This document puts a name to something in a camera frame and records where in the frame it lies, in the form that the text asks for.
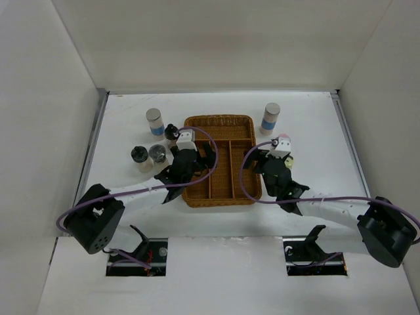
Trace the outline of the black pointed-cap spice bottle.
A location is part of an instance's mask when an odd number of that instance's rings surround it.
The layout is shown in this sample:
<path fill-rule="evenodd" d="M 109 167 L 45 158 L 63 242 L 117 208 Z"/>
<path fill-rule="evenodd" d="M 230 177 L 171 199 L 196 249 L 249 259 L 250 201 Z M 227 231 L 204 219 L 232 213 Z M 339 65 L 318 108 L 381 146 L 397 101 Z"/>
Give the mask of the black pointed-cap spice bottle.
<path fill-rule="evenodd" d="M 164 130 L 164 136 L 169 149 L 174 147 L 177 142 L 178 128 L 172 123 L 168 124 Z"/>

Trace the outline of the black-cap white powder bottle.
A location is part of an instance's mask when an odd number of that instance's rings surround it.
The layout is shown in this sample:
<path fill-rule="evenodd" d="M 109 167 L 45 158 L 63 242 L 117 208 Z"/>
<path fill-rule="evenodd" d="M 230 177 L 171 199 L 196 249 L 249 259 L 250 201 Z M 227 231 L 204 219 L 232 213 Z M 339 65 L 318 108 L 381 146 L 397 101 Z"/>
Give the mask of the black-cap white powder bottle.
<path fill-rule="evenodd" d="M 137 164 L 141 173 L 148 173 L 153 169 L 154 162 L 145 147 L 135 146 L 131 150 L 131 158 Z"/>

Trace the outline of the blue-label jar silver lid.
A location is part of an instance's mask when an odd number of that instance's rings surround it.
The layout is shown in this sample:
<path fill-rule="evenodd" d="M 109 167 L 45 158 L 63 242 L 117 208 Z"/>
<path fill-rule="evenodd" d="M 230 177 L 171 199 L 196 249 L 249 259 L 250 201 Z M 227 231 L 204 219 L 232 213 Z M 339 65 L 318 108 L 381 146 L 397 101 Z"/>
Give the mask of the blue-label jar silver lid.
<path fill-rule="evenodd" d="M 262 134 L 271 135 L 273 133 L 279 114 L 280 106 L 277 103 L 271 102 L 266 105 L 260 126 Z"/>
<path fill-rule="evenodd" d="M 157 140 L 163 140 L 165 126 L 162 120 L 161 112 L 157 108 L 150 108 L 146 112 L 146 119 L 152 135 Z"/>

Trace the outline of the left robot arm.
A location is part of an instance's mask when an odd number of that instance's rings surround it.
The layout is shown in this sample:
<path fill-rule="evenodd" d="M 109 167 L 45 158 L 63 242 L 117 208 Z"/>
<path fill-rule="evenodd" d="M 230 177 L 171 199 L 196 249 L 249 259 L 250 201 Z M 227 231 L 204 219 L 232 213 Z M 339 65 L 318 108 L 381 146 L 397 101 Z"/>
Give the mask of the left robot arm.
<path fill-rule="evenodd" d="M 91 186 L 76 206 L 58 219 L 60 228 L 71 234 L 92 255 L 104 248 L 124 251 L 132 261 L 145 258 L 147 245 L 133 228 L 121 223 L 125 215 L 160 207 L 178 198 L 188 186 L 198 184 L 215 171 L 219 149 L 214 141 L 202 150 L 188 140 L 171 148 L 173 161 L 154 177 L 130 186 L 107 189 Z"/>

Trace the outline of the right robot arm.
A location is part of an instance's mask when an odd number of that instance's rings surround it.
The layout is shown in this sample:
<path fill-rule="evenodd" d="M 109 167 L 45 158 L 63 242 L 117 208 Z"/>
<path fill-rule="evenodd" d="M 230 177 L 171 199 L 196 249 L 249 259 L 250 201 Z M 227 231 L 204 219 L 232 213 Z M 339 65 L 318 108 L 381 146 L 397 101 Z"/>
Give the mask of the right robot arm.
<path fill-rule="evenodd" d="M 377 262 L 398 268 L 409 249 L 419 243 L 419 221 L 388 199 L 359 196 L 329 197 L 295 182 L 284 157 L 255 146 L 244 155 L 241 169 L 262 175 L 271 204 L 299 217 L 314 217 L 348 228 L 339 233 L 316 225 L 301 241 L 285 247 L 289 262 L 319 265 L 342 252 L 370 255 Z"/>

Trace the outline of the brown wicker divided tray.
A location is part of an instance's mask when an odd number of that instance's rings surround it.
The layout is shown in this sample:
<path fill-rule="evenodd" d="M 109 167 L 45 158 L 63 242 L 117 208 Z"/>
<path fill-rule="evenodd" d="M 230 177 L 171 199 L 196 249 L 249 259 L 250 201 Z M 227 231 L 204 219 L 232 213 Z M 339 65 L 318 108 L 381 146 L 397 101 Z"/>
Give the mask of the brown wicker divided tray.
<path fill-rule="evenodd" d="M 245 153 L 256 145 L 253 120 L 248 115 L 196 115 L 186 118 L 186 127 L 199 127 L 216 142 L 219 160 L 215 172 L 182 194 L 193 208 L 251 205 L 240 185 L 255 199 L 262 196 L 261 178 L 250 169 L 239 176 Z"/>

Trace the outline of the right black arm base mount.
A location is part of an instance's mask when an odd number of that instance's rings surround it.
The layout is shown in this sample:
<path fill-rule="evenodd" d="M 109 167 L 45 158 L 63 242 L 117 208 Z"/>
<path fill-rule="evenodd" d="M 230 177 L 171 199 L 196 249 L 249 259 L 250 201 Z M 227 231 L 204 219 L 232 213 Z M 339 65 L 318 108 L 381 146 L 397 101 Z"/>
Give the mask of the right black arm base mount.
<path fill-rule="evenodd" d="M 283 239 L 288 276 L 347 276 L 343 254 L 326 253 L 316 243 L 320 232 L 325 228 L 325 225 L 317 225 L 307 236 Z"/>

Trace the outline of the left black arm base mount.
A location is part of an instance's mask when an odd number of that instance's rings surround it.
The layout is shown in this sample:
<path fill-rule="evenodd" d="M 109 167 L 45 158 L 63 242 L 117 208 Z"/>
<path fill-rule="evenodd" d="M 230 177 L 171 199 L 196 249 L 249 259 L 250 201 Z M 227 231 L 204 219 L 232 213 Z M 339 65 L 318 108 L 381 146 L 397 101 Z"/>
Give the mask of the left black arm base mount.
<path fill-rule="evenodd" d="M 132 224 L 130 229 L 141 238 L 141 241 L 133 252 L 126 252 L 126 254 L 150 265 L 151 268 L 144 268 L 116 252 L 103 250 L 104 253 L 108 254 L 106 276 L 166 276 L 169 240 L 167 238 L 149 238 Z"/>

